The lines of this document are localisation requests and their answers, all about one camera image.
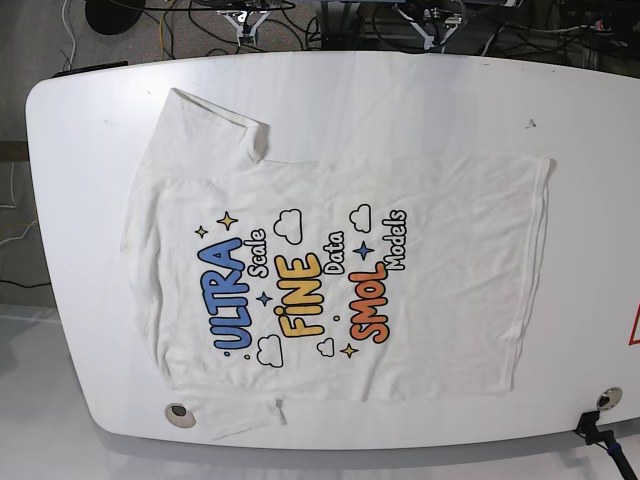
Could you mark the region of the white printed T-shirt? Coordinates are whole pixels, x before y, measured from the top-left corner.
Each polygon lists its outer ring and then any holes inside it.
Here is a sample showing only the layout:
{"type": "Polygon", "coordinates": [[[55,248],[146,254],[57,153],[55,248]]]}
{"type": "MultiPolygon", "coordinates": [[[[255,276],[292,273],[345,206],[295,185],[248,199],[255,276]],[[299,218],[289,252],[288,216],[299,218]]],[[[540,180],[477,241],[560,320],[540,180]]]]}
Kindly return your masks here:
{"type": "Polygon", "coordinates": [[[503,395],[546,234],[551,161],[268,157],[266,124],[173,89],[121,240],[134,320],[214,438],[287,406],[503,395]]]}

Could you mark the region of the black round stand base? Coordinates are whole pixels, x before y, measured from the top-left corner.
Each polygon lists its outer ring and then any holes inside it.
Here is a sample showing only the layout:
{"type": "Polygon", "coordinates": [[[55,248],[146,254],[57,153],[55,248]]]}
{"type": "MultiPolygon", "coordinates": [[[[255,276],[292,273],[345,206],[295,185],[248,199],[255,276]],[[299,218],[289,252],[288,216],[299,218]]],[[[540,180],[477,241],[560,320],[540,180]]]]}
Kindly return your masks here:
{"type": "Polygon", "coordinates": [[[120,35],[137,23],[145,6],[145,0],[86,0],[85,18],[91,29],[101,35],[120,35]]]}

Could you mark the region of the black aluminium frame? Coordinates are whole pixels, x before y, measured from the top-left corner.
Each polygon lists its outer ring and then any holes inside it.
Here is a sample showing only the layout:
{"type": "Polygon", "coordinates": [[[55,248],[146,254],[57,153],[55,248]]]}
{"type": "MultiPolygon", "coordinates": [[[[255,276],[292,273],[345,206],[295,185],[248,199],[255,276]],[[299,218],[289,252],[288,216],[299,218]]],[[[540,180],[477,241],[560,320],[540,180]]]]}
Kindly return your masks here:
{"type": "Polygon", "coordinates": [[[393,10],[396,1],[312,1],[320,33],[320,48],[324,51],[390,50],[374,32],[373,18],[378,26],[383,12],[393,10]]]}

